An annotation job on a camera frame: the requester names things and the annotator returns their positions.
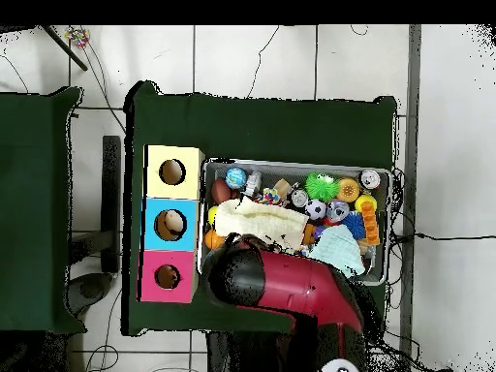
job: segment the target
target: soccer ball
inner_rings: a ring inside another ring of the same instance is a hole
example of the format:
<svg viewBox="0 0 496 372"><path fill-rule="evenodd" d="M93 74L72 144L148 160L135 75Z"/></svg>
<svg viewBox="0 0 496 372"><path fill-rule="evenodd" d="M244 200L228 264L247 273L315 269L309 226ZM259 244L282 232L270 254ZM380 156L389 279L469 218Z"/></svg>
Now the soccer ball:
<svg viewBox="0 0 496 372"><path fill-rule="evenodd" d="M305 214L310 220L320 220L326 216L326 204L318 200L310 200L305 205Z"/></svg>

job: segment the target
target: green mat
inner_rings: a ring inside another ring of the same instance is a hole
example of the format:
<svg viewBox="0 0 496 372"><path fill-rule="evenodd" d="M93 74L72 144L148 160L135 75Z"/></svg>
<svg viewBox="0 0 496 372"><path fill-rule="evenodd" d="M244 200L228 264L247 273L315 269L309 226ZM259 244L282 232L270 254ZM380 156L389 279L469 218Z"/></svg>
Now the green mat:
<svg viewBox="0 0 496 372"><path fill-rule="evenodd" d="M68 114L81 90L0 94L0 329L82 332L66 309Z"/></svg>
<svg viewBox="0 0 496 372"><path fill-rule="evenodd" d="M147 81L133 87L125 106L126 172L132 169L133 177L132 187L124 188L125 200L131 189L131 207L124 209L132 215L131 219L125 215L123 239L124 247L129 241L131 245L129 275L124 272L123 282L123 298L129 301L123 305L123 332L135 334L143 328L289 331L286 318L210 301L202 283L191 304L136 301L143 146L197 147L207 157L390 170L394 99L300 102L158 95L154 84ZM385 285L371 287L371 291L384 312Z"/></svg>

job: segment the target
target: orange ball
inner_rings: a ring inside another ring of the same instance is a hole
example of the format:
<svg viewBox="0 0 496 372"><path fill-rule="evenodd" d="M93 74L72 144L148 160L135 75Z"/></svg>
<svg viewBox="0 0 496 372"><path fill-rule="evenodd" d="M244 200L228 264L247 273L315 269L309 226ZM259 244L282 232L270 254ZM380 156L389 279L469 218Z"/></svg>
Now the orange ball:
<svg viewBox="0 0 496 372"><path fill-rule="evenodd" d="M360 195L358 183L352 178L343 178L339 180L339 193L337 199L341 202L354 202Z"/></svg>
<svg viewBox="0 0 496 372"><path fill-rule="evenodd" d="M217 232L210 230L205 234L205 245L210 250L216 250L224 243L225 239L224 236L217 235Z"/></svg>

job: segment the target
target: yellow ball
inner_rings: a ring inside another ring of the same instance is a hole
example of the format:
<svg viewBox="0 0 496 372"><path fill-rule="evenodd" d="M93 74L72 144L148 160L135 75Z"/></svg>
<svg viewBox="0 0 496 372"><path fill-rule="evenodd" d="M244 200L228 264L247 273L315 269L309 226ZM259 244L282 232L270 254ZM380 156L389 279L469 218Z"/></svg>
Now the yellow ball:
<svg viewBox="0 0 496 372"><path fill-rule="evenodd" d="M361 205L364 202L372 202L372 205L374 206L374 211L377 209L377 200L374 199L372 196L368 196L366 194L362 194L355 201L355 210L358 211L358 212L361 212Z"/></svg>
<svg viewBox="0 0 496 372"><path fill-rule="evenodd" d="M217 205L212 206L208 210L208 222L213 226L213 220L215 219L215 213L217 212Z"/></svg>

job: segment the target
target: white cloth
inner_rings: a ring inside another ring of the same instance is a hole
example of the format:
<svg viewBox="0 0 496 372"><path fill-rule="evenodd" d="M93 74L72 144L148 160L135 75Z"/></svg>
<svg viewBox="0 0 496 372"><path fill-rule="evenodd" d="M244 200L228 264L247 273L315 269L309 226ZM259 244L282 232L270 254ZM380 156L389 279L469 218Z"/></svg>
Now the white cloth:
<svg viewBox="0 0 496 372"><path fill-rule="evenodd" d="M346 278L365 271L358 243L344 224L325 229L308 258L334 265Z"/></svg>
<svg viewBox="0 0 496 372"><path fill-rule="evenodd" d="M250 233L266 243L279 244L283 249L297 250L303 240L308 216L276 205L243 200L222 202L215 213L215 231L218 235Z"/></svg>

